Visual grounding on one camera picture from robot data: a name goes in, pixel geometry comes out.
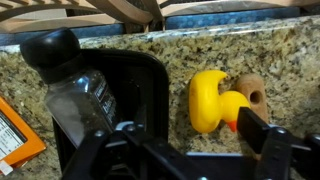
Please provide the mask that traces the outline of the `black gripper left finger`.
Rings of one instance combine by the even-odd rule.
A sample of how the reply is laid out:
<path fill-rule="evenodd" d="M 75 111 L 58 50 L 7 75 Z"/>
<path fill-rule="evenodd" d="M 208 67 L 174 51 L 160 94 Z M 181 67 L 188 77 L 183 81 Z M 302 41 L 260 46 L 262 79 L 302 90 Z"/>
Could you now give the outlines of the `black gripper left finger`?
<path fill-rule="evenodd" d="M 182 165 L 185 157 L 164 139 L 151 136 L 133 121 L 119 123 L 116 130 L 128 142 L 130 163 L 139 167 L 141 180 L 187 180 Z"/>

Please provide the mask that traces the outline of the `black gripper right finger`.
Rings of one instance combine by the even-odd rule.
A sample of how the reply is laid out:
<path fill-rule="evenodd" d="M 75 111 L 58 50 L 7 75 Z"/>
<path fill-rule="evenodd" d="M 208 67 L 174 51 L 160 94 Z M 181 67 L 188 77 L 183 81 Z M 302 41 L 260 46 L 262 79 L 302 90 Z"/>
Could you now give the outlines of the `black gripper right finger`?
<path fill-rule="evenodd" d="M 247 107 L 239 109 L 237 130 L 261 155 L 255 180 L 289 180 L 291 168 L 306 180 L 320 180 L 319 133 L 298 138 L 283 127 L 268 125 Z"/>

